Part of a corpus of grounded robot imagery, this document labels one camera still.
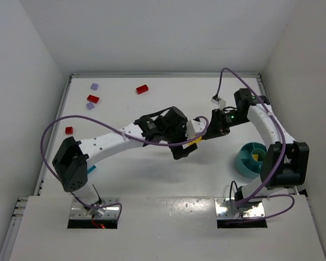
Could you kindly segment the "long yellow lego brick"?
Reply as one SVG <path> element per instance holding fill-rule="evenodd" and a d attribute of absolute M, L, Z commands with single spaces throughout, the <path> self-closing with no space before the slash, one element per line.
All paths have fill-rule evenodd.
<path fill-rule="evenodd" d="M 189 146 L 192 145 L 192 144 L 198 144 L 202 141 L 202 137 L 199 137 L 198 139 L 195 139 L 194 141 L 190 142 L 189 143 Z"/>

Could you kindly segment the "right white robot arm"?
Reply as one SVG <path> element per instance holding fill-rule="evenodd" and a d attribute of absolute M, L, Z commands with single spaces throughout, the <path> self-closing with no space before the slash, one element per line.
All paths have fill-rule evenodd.
<path fill-rule="evenodd" d="M 247 88 L 234 94 L 236 107 L 230 111 L 214 109 L 203 140 L 226 136 L 231 127 L 250 122 L 260 134 L 267 153 L 259 176 L 235 193 L 234 205 L 269 197 L 275 190 L 304 184 L 309 160 L 309 146 L 293 138 L 282 126 L 266 96 Z"/>

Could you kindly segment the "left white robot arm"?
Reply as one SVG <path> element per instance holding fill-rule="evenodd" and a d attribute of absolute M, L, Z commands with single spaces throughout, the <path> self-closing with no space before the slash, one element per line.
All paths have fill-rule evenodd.
<path fill-rule="evenodd" d="M 179 160 L 197 149 L 191 141 L 204 130 L 205 125 L 199 118 L 189 120 L 177 107 L 169 107 L 92 139 L 66 138 L 52 165 L 64 191 L 71 193 L 89 214 L 95 215 L 107 204 L 88 182 L 91 167 L 121 152 L 147 145 L 168 147 L 173 158 Z"/>

